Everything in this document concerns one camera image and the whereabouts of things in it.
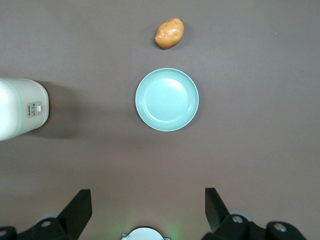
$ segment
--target gray table surface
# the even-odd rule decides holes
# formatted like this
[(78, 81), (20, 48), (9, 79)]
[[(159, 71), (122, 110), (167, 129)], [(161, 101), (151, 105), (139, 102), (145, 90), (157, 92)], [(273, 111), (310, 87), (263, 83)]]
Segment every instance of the gray table surface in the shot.
[[(162, 50), (158, 26), (181, 18)], [(142, 78), (176, 68), (199, 109), (174, 132), (135, 108)], [(172, 240), (210, 228), (206, 187), (264, 227), (320, 236), (319, 0), (2, 0), (0, 76), (48, 91), (47, 123), (0, 142), (0, 226), (18, 232), (91, 189), (81, 240), (145, 225)]]

